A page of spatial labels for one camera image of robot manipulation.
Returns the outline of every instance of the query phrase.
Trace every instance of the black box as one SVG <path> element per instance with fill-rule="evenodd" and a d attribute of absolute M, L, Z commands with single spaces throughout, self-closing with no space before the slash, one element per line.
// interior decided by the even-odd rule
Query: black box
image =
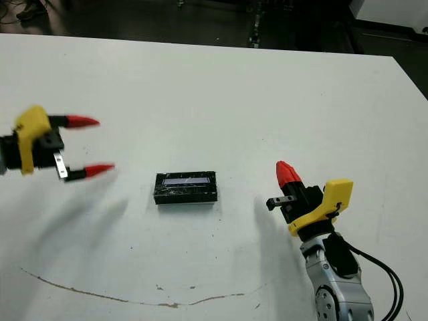
<path fill-rule="evenodd" d="M 215 172 L 158 173 L 153 197 L 156 204 L 215 202 Z"/>

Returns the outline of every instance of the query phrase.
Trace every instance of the floor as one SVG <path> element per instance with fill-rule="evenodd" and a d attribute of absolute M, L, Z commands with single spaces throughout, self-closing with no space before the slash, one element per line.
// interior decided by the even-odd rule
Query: floor
<path fill-rule="evenodd" d="M 0 32 L 247 47 L 255 10 L 248 0 L 222 1 L 230 3 L 185 0 L 179 9 L 175 0 L 49 0 L 49 15 L 21 23 L 15 14 L 24 8 L 23 0 L 0 0 Z M 259 47 L 296 49 L 290 8 L 279 9 L 280 0 L 268 1 Z M 365 54 L 393 56 L 428 98 L 428 43 L 404 34 L 358 26 L 354 30 Z M 354 53 L 347 35 L 343 25 L 327 25 L 320 33 L 322 51 Z"/>

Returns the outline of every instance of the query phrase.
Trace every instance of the white tabletop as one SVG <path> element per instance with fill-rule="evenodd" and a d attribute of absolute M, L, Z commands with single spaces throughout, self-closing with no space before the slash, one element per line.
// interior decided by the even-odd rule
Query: white tabletop
<path fill-rule="evenodd" d="M 355 182 L 336 229 L 400 275 L 397 320 L 426 318 L 428 102 L 393 58 L 0 35 L 0 98 L 1 134 L 33 103 L 96 117 L 64 158 L 117 168 L 0 177 L 2 321 L 315 320 L 301 242 L 265 208 L 278 160 Z M 219 201 L 158 208 L 175 171 L 216 171 Z M 380 320 L 390 281 L 359 260 Z"/>

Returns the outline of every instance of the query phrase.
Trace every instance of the brown stain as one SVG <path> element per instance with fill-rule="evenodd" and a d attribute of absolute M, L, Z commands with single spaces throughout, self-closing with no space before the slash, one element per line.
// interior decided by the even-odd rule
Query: brown stain
<path fill-rule="evenodd" d="M 182 306 L 182 304 L 174 303 L 174 304 L 168 304 L 168 303 L 159 303 L 157 306 L 166 306 L 167 308 L 173 308 L 177 309 L 179 306 Z"/>
<path fill-rule="evenodd" d="M 224 298 L 227 298 L 228 296 L 210 296 L 209 298 L 205 298 L 205 299 L 193 302 L 193 303 L 189 303 L 188 305 L 189 306 L 195 306 L 195 305 L 197 305 L 199 303 L 202 303 L 202 302 L 206 302 L 206 301 L 209 301 L 209 300 L 215 300 L 215 299 L 224 299 Z"/>
<path fill-rule="evenodd" d="M 94 292 L 88 292 L 88 291 L 78 290 L 78 289 L 71 288 L 71 287 L 69 288 L 67 286 L 62 286 L 61 284 L 53 283 L 53 282 L 51 282 L 49 280 L 43 279 L 40 276 L 37 276 L 37 275 L 35 275 L 35 274 L 31 273 L 31 272 L 28 272 L 27 270 L 23 269 L 22 267 L 21 267 L 21 270 L 23 272 L 25 272 L 27 275 L 32 276 L 33 278 L 36 278 L 39 281 L 42 281 L 43 283 L 49 284 L 50 286 L 54 286 L 55 288 L 59 288 L 59 289 L 63 289 L 63 290 L 67 290 L 67 291 L 71 291 L 71 292 L 75 292 L 75 293 L 85 294 L 87 296 L 94 296 L 96 298 L 117 301 L 117 302 L 121 302 L 121 303 L 139 304 L 141 306 L 162 306 L 162 307 L 165 307 L 165 308 L 177 309 L 179 306 L 195 306 L 197 304 L 200 304 L 200 303 L 203 303 L 203 302 L 206 302 L 206 301 L 217 300 L 217 299 L 224 299 L 224 298 L 230 298 L 230 297 L 233 297 L 233 296 L 244 296 L 245 295 L 245 293 L 235 293 L 235 294 L 227 294 L 227 295 L 224 295 L 224 296 L 210 296 L 209 298 L 205 298 L 205 299 L 198 300 L 198 301 L 191 302 L 191 303 L 176 303 L 175 302 L 173 304 L 169 304 L 169 303 L 147 303 L 147 302 L 143 302 L 143 301 L 137 302 L 137 301 L 131 301 L 131 300 L 125 300 L 125 299 L 121 299 L 121 298 L 116 298 L 114 296 L 105 296 L 105 295 L 97 294 L 97 293 L 94 293 Z M 258 291 L 259 289 L 261 289 L 263 286 L 266 286 L 266 285 L 267 284 L 264 284 L 264 285 L 258 287 L 254 291 L 251 291 L 250 294 Z"/>

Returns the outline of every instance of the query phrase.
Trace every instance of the yellow plastic part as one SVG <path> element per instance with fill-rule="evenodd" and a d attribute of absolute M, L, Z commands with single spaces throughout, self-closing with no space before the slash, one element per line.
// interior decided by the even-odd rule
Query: yellow plastic part
<path fill-rule="evenodd" d="M 33 141 L 51 130 L 49 118 L 43 107 L 34 105 L 16 120 L 19 154 L 21 155 L 21 173 L 32 174 Z"/>
<path fill-rule="evenodd" d="M 326 183 L 322 203 L 312 212 L 295 219 L 288 225 L 288 230 L 293 236 L 305 226 L 318 221 L 329 219 L 327 214 L 342 212 L 349 206 L 352 186 L 354 182 L 349 179 L 332 179 Z"/>

